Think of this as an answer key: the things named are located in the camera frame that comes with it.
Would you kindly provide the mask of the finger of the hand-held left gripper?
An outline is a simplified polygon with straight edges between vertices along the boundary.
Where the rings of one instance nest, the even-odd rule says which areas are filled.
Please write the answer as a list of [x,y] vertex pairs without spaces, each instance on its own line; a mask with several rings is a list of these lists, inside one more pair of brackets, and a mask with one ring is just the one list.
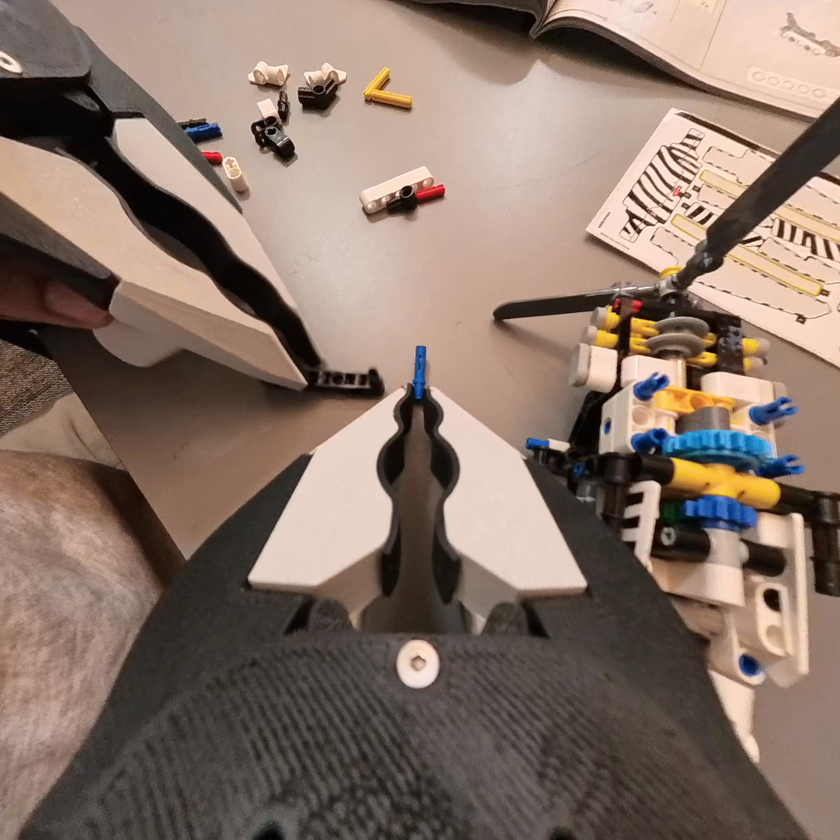
[[[240,213],[230,190],[222,185],[219,177],[211,172],[228,191],[234,200],[233,205],[229,205],[211,187],[205,177],[195,172],[191,166],[186,167],[185,175],[174,174],[175,165],[179,162],[176,152],[164,147],[163,137],[153,126],[148,124],[140,126],[137,122],[130,122],[125,127],[118,126],[117,145],[119,152],[126,153],[130,165],[129,173],[133,173],[133,164],[138,164],[140,173],[149,175],[153,186],[171,186],[176,183],[176,190],[185,194],[188,209],[196,205],[200,209],[209,211],[211,222],[217,224],[224,240],[244,263],[241,297],[226,291],[213,281],[217,289],[243,312],[273,328],[281,345],[304,375],[309,370],[320,369],[322,357],[319,347],[304,324],[297,304],[280,279],[261,243]],[[168,254],[210,277],[208,270],[185,246],[167,233],[150,224],[142,223],[151,228],[152,232],[163,235],[164,239],[160,241],[146,233]]]
[[100,344],[152,366],[188,351],[302,391],[305,374],[276,332],[168,254],[114,189],[61,153],[2,138],[2,252],[64,282],[113,322]]

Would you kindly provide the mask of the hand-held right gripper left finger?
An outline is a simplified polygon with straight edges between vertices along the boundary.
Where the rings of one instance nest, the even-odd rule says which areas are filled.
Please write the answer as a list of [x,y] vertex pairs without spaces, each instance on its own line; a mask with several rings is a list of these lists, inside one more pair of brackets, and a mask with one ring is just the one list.
[[398,432],[394,391],[311,452],[248,574],[257,591],[340,602],[354,626],[382,593],[380,558],[393,503],[377,470]]

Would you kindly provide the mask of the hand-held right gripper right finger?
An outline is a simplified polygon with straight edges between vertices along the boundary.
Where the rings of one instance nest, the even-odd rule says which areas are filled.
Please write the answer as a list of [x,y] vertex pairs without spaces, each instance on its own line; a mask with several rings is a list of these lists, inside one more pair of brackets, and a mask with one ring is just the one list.
[[427,434],[443,495],[435,579],[479,634],[498,604],[585,592],[587,583],[524,457],[436,387]]

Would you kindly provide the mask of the black lego frame beam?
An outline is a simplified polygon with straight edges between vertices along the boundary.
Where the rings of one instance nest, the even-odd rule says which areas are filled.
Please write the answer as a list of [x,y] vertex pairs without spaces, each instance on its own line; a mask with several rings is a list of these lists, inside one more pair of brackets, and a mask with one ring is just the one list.
[[375,368],[367,371],[312,369],[306,372],[306,392],[380,399],[385,386]]

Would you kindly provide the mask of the person's left forearm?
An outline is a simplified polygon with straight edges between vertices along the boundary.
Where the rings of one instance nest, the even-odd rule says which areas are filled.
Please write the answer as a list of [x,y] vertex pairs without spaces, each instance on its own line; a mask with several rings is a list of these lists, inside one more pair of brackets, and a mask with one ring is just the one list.
[[2,321],[1,435],[38,417],[72,393],[36,326]]

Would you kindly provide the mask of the black lego cross connector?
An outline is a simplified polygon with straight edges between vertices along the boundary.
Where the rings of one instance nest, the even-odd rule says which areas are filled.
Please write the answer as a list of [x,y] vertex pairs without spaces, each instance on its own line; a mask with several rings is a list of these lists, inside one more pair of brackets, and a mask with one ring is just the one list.
[[295,144],[285,133],[278,118],[269,116],[252,122],[250,130],[258,146],[271,151],[281,160],[289,161],[295,156]]

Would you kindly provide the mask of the white lego beam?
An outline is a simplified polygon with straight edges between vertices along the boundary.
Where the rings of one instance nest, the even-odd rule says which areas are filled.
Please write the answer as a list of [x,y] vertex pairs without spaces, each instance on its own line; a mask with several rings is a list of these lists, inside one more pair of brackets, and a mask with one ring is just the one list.
[[366,187],[360,192],[359,201],[364,214],[371,216],[385,210],[386,205],[398,198],[405,187],[412,187],[420,192],[436,185],[437,180],[428,168],[419,166]]

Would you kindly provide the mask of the lego helicopter model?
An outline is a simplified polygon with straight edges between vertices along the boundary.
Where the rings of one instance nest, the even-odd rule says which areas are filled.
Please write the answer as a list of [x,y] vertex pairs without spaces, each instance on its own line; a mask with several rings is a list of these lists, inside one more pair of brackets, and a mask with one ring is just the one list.
[[838,158],[838,100],[651,285],[509,301],[496,321],[589,312],[570,363],[586,391],[567,441],[530,438],[535,460],[620,532],[706,644],[707,671],[750,759],[755,690],[810,669],[809,596],[838,597],[838,493],[789,486],[779,450],[797,413],[765,379],[770,351],[743,319],[690,293],[759,223]]

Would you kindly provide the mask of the person's left hand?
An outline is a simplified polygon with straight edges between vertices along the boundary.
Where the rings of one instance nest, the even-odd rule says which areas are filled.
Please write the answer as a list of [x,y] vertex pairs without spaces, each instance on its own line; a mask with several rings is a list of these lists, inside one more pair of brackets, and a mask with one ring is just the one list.
[[1,320],[96,330],[109,326],[112,316],[38,269],[2,259]]

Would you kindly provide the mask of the zebra striped sticker sheet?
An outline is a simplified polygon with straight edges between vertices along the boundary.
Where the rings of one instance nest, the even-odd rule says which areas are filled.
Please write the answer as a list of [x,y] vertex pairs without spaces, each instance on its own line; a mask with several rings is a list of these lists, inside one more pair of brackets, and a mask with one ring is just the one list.
[[[586,231],[657,274],[683,266],[775,156],[672,109]],[[689,292],[838,366],[838,176],[811,179]]]

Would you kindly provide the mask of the open instruction booklet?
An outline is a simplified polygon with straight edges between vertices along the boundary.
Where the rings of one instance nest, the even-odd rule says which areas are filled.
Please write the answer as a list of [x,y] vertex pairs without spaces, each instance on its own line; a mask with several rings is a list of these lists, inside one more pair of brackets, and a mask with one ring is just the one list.
[[816,119],[838,99],[838,1],[462,1],[532,18],[534,39],[581,29],[691,86]]

